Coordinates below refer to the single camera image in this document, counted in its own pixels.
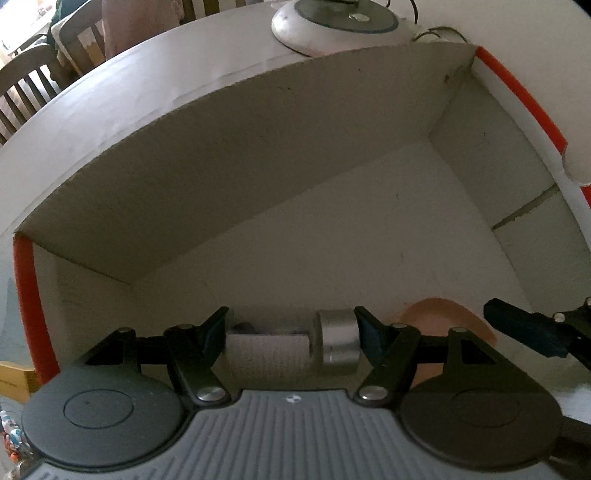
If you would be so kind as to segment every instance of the peach colored object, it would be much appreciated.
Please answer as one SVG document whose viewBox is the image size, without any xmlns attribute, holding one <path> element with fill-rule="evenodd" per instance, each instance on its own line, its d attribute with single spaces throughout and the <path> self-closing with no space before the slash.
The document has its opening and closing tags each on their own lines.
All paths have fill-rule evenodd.
<svg viewBox="0 0 591 480">
<path fill-rule="evenodd" d="M 178 16 L 171 2 L 103 0 L 105 57 L 110 59 L 178 25 Z"/>
<path fill-rule="evenodd" d="M 391 323 L 406 323 L 423 335 L 446 336 L 453 327 L 464 327 L 486 343 L 496 346 L 496 336 L 488 325 L 462 305 L 448 299 L 425 299 L 414 303 Z M 417 367 L 413 386 L 441 375 L 443 364 L 422 364 Z"/>
</svg>

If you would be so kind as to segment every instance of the metal cylinder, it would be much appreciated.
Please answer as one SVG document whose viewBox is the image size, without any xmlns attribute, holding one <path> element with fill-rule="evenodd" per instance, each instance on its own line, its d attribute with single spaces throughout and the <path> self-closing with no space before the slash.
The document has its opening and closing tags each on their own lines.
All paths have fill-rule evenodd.
<svg viewBox="0 0 591 480">
<path fill-rule="evenodd" d="M 359 364 L 359 327 L 353 310 L 319 310 L 317 330 L 322 343 L 321 371 L 354 374 Z"/>
</svg>

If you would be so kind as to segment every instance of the person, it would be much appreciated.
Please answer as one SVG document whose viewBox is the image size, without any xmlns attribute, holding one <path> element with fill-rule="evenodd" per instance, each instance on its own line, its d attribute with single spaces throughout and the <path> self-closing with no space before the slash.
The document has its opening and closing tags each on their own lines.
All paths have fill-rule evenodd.
<svg viewBox="0 0 591 480">
<path fill-rule="evenodd" d="M 180 0 L 102 0 L 105 58 L 178 27 L 184 17 Z"/>
</svg>

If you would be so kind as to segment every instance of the wooden chair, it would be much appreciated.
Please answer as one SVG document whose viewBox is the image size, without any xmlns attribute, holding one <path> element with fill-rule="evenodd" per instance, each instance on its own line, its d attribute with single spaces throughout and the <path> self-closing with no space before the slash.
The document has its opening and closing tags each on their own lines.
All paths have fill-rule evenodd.
<svg viewBox="0 0 591 480">
<path fill-rule="evenodd" d="M 54 88 L 55 83 L 52 85 L 50 78 L 43 72 L 44 69 L 42 70 L 41 68 L 44 66 L 47 66 L 51 73 L 51 78 L 55 80 L 59 88 Z M 35 81 L 31 77 L 33 73 L 39 76 L 41 85 L 38 86 L 35 84 Z M 18 95 L 22 104 L 26 107 L 30 118 L 47 104 L 46 97 L 39 90 L 40 87 L 45 90 L 49 99 L 52 99 L 58 94 L 58 90 L 61 91 L 67 86 L 67 77 L 61 65 L 57 62 L 56 51 L 52 47 L 47 44 L 41 44 L 24 50 L 0 69 L 0 95 L 2 95 L 6 105 L 10 108 L 18 125 L 15 125 L 8 118 L 7 114 L 9 115 L 9 112 L 5 113 L 1 109 L 0 121 L 2 121 L 4 127 L 11 135 L 27 121 L 25 114 L 20 110 L 10 95 L 11 92 Z M 23 88 L 29 90 L 33 98 L 30 98 Z M 0 144 L 4 145 L 6 141 L 6 136 L 0 134 Z"/>
<path fill-rule="evenodd" d="M 64 20 L 59 31 L 60 42 L 72 57 L 82 75 L 90 72 L 105 61 L 105 39 L 96 24 L 103 18 L 102 0 L 89 0 Z M 90 28 L 96 44 L 102 53 L 102 61 L 93 61 L 80 41 L 79 35 Z"/>
<path fill-rule="evenodd" d="M 183 0 L 183 4 L 186 2 L 191 3 L 191 10 L 193 11 L 194 16 L 197 18 L 208 17 L 209 15 L 220 13 L 222 10 L 220 0 L 195 0 L 194 4 L 191 0 Z M 247 3 L 246 0 L 232 0 L 230 2 L 226 1 L 223 2 L 223 9 L 228 10 L 231 8 L 244 7 L 247 4 L 249 3 Z M 195 10 L 194 5 L 198 5 L 197 11 Z"/>
<path fill-rule="evenodd" d="M 182 20 L 181 23 L 185 24 L 188 22 L 192 22 L 193 20 L 197 20 L 197 17 L 195 16 L 195 8 L 193 6 L 193 0 L 183 0 L 183 11 L 185 14 L 185 18 Z"/>
</svg>

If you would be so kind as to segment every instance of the gray ribbed panel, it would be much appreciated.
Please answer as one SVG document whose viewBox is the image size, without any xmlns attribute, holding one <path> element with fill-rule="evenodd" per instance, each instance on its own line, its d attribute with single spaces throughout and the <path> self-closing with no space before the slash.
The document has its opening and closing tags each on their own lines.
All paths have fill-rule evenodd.
<svg viewBox="0 0 591 480">
<path fill-rule="evenodd" d="M 111 473 L 42 465 L 31 480 L 559 480 L 547 465 L 477 473 L 440 462 L 410 442 L 387 410 L 344 391 L 245 391 L 234 405 L 200 412 L 166 453 Z"/>
</svg>

